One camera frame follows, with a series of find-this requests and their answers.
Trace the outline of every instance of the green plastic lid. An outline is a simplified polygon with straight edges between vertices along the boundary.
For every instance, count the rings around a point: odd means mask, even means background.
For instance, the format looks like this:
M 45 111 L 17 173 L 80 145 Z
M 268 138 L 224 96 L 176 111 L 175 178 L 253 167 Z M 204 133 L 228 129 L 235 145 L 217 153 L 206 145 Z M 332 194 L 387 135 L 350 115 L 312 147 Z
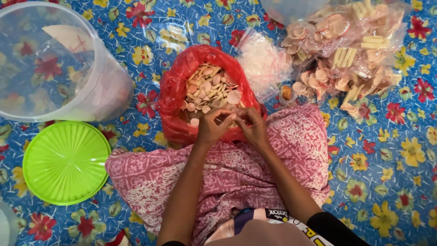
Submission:
M 48 126 L 30 142 L 23 159 L 24 180 L 39 199 L 72 205 L 92 197 L 105 184 L 111 147 L 95 127 L 77 121 Z

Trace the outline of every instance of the blue floral mat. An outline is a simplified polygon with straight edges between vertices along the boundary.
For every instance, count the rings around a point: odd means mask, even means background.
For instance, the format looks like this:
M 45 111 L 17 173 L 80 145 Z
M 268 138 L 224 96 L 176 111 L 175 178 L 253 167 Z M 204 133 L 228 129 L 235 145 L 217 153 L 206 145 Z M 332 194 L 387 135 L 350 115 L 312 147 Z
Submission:
M 23 1 L 0 3 L 4 8 Z M 174 46 L 166 45 L 169 29 L 184 33 L 172 41 L 177 47 L 203 43 L 236 55 L 234 46 L 247 26 L 271 39 L 283 28 L 258 0 L 49 1 L 88 19 L 135 79 L 131 108 L 114 121 L 93 124 L 113 148 L 133 151 L 170 147 L 156 113 L 159 79 L 177 55 Z M 371 245 L 437 244 L 437 32 L 432 24 L 437 22 L 437 2 L 407 2 L 413 11 L 404 18 L 408 35 L 395 66 L 408 76 L 388 94 L 361 101 L 358 122 L 337 108 L 336 99 L 321 107 L 332 157 L 332 191 L 324 209 Z M 270 113 L 276 103 L 267 105 Z M 67 207 L 46 204 L 28 191 L 23 152 L 52 123 L 0 119 L 0 195 L 19 217 L 16 245 L 102 245 L 123 229 L 133 245 L 154 245 L 155 236 L 147 233 L 110 180 L 93 198 Z

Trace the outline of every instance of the pink patterned cloth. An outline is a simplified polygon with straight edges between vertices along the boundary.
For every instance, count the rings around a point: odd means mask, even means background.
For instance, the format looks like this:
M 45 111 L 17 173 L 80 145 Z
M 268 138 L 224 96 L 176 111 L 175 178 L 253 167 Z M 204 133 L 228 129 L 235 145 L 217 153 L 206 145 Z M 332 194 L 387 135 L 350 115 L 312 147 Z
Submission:
M 318 107 L 304 105 L 267 118 L 270 143 L 298 181 L 322 206 L 328 197 L 326 129 Z M 157 235 L 161 214 L 191 152 L 155 150 L 133 153 L 116 149 L 106 170 L 126 203 Z M 247 144 L 218 142 L 208 152 L 193 234 L 201 245 L 217 227 L 244 208 L 285 209 L 262 158 Z

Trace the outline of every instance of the clear plastic container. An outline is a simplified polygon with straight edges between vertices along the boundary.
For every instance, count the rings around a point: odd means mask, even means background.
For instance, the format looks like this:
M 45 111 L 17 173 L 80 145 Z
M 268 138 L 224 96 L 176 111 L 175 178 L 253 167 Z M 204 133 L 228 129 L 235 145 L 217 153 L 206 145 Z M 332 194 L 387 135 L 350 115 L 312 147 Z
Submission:
M 329 0 L 261 0 L 266 13 L 277 22 L 290 25 L 322 9 Z
M 133 98 L 133 80 L 89 22 L 58 4 L 0 10 L 0 116 L 22 122 L 106 121 Z
M 18 221 L 12 208 L 0 200 L 0 244 L 14 246 L 18 237 Z

